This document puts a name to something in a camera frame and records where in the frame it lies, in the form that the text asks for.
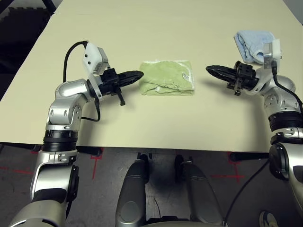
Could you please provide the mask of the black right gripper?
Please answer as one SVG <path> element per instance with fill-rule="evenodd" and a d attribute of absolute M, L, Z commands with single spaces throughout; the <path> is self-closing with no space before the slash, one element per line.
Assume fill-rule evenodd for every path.
<path fill-rule="evenodd" d="M 227 88 L 235 95 L 241 95 L 242 90 L 252 90 L 257 84 L 256 72 L 253 66 L 237 61 L 233 68 L 220 65 L 207 66 L 206 70 L 212 76 L 226 81 Z"/>

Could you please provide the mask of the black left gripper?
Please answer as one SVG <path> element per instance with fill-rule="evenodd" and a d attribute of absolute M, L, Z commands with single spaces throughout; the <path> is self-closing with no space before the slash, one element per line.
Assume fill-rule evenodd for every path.
<path fill-rule="evenodd" d="M 120 100 L 120 105 L 125 105 L 125 100 L 122 96 L 121 87 L 128 86 L 135 83 L 142 78 L 144 73 L 142 71 L 133 70 L 126 71 L 117 74 L 114 68 L 107 69 L 100 76 L 102 84 L 100 85 L 100 91 L 103 96 L 105 95 L 117 95 Z"/>

